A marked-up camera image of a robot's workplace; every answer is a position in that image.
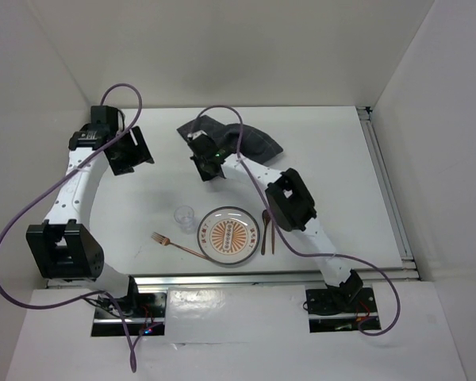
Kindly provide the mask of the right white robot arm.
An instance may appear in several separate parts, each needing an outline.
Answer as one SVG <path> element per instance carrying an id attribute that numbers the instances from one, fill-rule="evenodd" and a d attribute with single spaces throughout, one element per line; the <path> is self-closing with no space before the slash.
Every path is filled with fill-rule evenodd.
<path id="1" fill-rule="evenodd" d="M 309 246 L 334 308 L 347 311 L 357 303 L 363 281 L 348 261 L 337 254 L 317 217 L 315 201 L 296 170 L 279 171 L 258 164 L 237 155 L 229 146 L 219 147 L 201 130 L 189 135 L 188 146 L 202 180 L 221 177 L 254 186 L 265 198 L 265 208 L 274 217 L 276 227 L 297 233 Z"/>

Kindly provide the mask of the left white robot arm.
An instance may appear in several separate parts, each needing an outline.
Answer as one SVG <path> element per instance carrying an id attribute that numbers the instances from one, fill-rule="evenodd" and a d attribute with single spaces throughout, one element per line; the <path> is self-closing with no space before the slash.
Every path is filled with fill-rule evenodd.
<path id="1" fill-rule="evenodd" d="M 71 178 L 60 187 L 43 222 L 30 225 L 25 238 L 43 278 L 76 281 L 110 293 L 113 308 L 130 317 L 140 309 L 136 282 L 106 263 L 103 247 L 90 232 L 90 213 L 105 172 L 126 175 L 140 164 L 154 162 L 137 126 L 106 146 L 124 129 L 125 116 L 118 108 L 91 107 L 90 122 L 69 140 Z"/>

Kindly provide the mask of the dark grey checked cloth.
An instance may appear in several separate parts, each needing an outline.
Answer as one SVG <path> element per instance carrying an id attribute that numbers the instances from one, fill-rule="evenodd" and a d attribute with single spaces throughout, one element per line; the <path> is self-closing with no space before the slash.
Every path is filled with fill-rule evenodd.
<path id="1" fill-rule="evenodd" d="M 240 124 L 232 123 L 225 125 L 216 119 L 204 115 L 196 123 L 194 131 L 204 131 L 206 135 L 213 139 L 219 148 L 230 147 L 232 152 L 236 152 L 236 145 L 239 139 Z M 259 164 L 265 164 L 269 160 L 283 152 L 283 147 L 267 133 L 244 125 L 244 133 L 240 145 L 240 153 L 248 159 Z"/>

